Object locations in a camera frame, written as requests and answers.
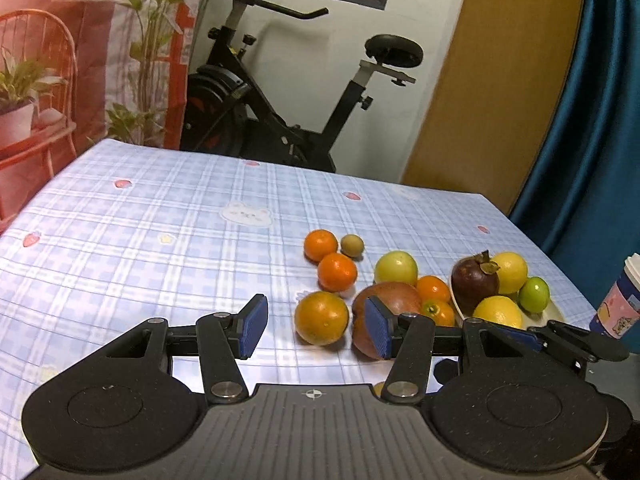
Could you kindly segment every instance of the black saddle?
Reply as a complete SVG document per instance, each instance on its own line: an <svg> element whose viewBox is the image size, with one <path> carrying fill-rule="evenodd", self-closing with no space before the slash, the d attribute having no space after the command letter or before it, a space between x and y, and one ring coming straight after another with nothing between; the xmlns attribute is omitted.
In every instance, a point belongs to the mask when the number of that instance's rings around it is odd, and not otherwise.
<svg viewBox="0 0 640 480"><path fill-rule="evenodd" d="M369 38L364 48L367 57L374 58L378 63L400 68L414 68L420 65L424 55L422 48L415 41L392 34L379 34Z"/></svg>

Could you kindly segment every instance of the exercise bike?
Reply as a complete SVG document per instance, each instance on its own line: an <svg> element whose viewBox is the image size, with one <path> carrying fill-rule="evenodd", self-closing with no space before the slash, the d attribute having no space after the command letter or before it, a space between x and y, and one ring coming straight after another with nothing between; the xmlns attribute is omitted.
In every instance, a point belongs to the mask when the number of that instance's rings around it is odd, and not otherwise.
<svg viewBox="0 0 640 480"><path fill-rule="evenodd" d="M207 63L189 76L187 106L180 149L187 152L239 156L288 166L335 172L329 151L340 131L359 104L367 110L373 99L364 96L375 72L388 75L393 83L406 86L413 77L389 66L414 68L422 62L421 47L411 40L382 34L365 43L368 57L360 61L355 77L349 81L321 133L303 130L287 123L274 111L258 84L242 64L247 47L256 38L245 35L244 47L236 52L231 46L238 23L247 6L258 6L299 20L313 20L329 13L327 8L303 13L266 0L232 0L233 7L225 25L212 28L214 40ZM256 120L249 120L247 107Z"/></svg>

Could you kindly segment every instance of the green apple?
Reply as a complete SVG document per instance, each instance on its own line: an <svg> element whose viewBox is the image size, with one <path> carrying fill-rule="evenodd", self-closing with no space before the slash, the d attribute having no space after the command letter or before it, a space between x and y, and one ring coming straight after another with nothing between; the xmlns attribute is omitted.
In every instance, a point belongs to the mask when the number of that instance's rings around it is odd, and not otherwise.
<svg viewBox="0 0 640 480"><path fill-rule="evenodd" d="M391 251L376 263L374 272L376 283L403 282L415 286L418 281L418 264L404 251Z"/></svg>
<svg viewBox="0 0 640 480"><path fill-rule="evenodd" d="M529 278L520 289L518 295L520 306L534 314L539 314L545 310L550 299L549 286L545 280L537 276Z"/></svg>

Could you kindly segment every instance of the plaid tablecloth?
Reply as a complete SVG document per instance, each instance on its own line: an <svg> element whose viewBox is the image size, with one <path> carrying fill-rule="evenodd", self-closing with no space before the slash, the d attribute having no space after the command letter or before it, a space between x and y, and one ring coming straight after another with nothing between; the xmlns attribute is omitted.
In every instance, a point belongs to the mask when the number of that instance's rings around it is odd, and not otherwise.
<svg viewBox="0 0 640 480"><path fill-rule="evenodd" d="M104 140L59 174L0 237L0 479L35 461L20 411L41 383L149 317L193 324L237 312L255 293L269 323L241 362L255 383L377 383L388 362L304 344L292 313L318 290L303 239L325 228L366 244L356 290L389 250L446 279L462 256L522 254L567 321L593 309L562 272L484 197ZM196 359L174 375L202 391ZM437 389L433 377L430 389Z"/></svg>

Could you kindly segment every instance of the teal curtain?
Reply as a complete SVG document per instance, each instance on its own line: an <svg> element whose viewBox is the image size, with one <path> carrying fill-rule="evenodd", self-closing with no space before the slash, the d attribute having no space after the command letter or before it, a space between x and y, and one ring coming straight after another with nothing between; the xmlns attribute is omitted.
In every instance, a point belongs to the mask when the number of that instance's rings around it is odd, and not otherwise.
<svg viewBox="0 0 640 480"><path fill-rule="evenodd" d="M594 306L640 252L640 0L584 0L558 110L510 218Z"/></svg>

